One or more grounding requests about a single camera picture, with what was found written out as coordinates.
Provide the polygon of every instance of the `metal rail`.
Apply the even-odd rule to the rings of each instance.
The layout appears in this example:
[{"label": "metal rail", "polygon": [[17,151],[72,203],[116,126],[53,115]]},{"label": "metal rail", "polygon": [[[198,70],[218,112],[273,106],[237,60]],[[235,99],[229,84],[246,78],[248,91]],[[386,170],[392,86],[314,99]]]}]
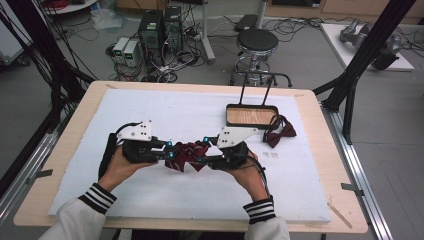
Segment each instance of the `metal rail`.
[{"label": "metal rail", "polygon": [[25,192],[27,187],[32,185],[37,177],[37,173],[41,170],[45,160],[50,155],[59,139],[59,128],[61,128],[61,126],[58,126],[52,133],[46,133],[44,135],[39,144],[35,147],[32,155],[30,155],[28,161],[26,161],[18,175],[2,195],[0,199],[0,226],[6,220],[13,207],[20,199],[20,196]]},{"label": "metal rail", "polygon": [[334,130],[337,138],[340,141],[340,146],[344,152],[344,160],[349,166],[350,174],[356,184],[358,190],[362,190],[364,196],[359,196],[363,206],[367,210],[368,217],[372,223],[374,232],[380,240],[392,240],[392,234],[384,219],[383,213],[378,206],[377,200],[365,175],[364,169],[362,168],[361,162],[359,161],[358,155],[351,143],[349,143],[343,136],[343,120],[339,113],[334,113],[329,110],[328,114],[333,123]]}]

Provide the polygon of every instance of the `electronic equipment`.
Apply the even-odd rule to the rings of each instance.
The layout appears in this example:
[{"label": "electronic equipment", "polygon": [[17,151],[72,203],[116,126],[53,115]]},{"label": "electronic equipment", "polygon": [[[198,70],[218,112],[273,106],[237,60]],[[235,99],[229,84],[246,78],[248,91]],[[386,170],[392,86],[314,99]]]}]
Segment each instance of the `electronic equipment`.
[{"label": "electronic equipment", "polygon": [[122,37],[115,47],[113,47],[113,60],[115,60],[116,63],[125,64],[124,50],[129,40],[130,39],[127,37]]},{"label": "electronic equipment", "polygon": [[163,66],[162,55],[166,54],[165,26],[161,10],[144,10],[138,28],[138,35],[143,46],[143,57],[146,66]]},{"label": "electronic equipment", "polygon": [[321,0],[272,0],[272,5],[319,7]]},{"label": "electronic equipment", "polygon": [[257,19],[258,19],[258,15],[256,14],[244,15],[244,17],[240,19],[240,21],[234,27],[234,31],[241,32],[243,30],[254,28]]},{"label": "electronic equipment", "polygon": [[137,67],[141,61],[141,52],[137,40],[130,40],[124,50],[125,62],[128,67]]},{"label": "electronic equipment", "polygon": [[165,30],[168,50],[176,54],[183,50],[181,7],[172,6],[165,9]]}]

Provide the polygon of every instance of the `computer tower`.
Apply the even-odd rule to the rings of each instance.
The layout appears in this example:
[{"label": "computer tower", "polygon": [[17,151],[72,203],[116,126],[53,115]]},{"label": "computer tower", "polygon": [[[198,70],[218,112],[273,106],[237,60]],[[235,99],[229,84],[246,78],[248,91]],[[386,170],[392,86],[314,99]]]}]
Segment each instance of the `computer tower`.
[{"label": "computer tower", "polygon": [[166,54],[163,12],[161,10],[144,10],[138,35],[143,46],[145,64],[152,66],[151,61],[153,61],[154,65],[163,66],[162,55]]},{"label": "computer tower", "polygon": [[165,33],[168,51],[173,54],[183,50],[181,7],[172,6],[165,9]]}]

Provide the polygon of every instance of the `black and white striped cuff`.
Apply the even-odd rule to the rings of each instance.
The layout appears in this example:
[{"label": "black and white striped cuff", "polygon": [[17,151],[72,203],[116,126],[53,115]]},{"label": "black and white striped cuff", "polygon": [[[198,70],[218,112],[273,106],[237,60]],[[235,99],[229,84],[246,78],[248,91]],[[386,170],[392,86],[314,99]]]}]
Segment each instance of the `black and white striped cuff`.
[{"label": "black and white striped cuff", "polygon": [[275,218],[274,204],[271,198],[247,204],[243,208],[247,214],[249,214],[249,224],[255,224]]},{"label": "black and white striped cuff", "polygon": [[104,190],[97,183],[93,183],[90,189],[84,195],[81,195],[79,199],[101,214],[106,214],[107,210],[116,201],[116,197],[113,194]]}]

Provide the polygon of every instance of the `dark red bow tie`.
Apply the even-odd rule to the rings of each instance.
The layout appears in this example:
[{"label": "dark red bow tie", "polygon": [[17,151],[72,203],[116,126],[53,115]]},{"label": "dark red bow tie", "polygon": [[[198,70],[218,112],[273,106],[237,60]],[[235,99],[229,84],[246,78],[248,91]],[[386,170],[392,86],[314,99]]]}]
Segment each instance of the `dark red bow tie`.
[{"label": "dark red bow tie", "polygon": [[[283,130],[280,133],[272,132],[282,124]],[[269,146],[274,148],[280,142],[281,137],[295,137],[296,130],[293,125],[283,115],[275,115],[271,119],[268,129],[264,132],[263,142],[267,142]]]},{"label": "dark red bow tie", "polygon": [[165,161],[165,166],[174,170],[184,172],[185,163],[189,163],[196,171],[200,171],[205,165],[196,163],[196,158],[204,157],[208,151],[209,146],[207,143],[180,143],[177,146],[177,154],[173,161]]}]

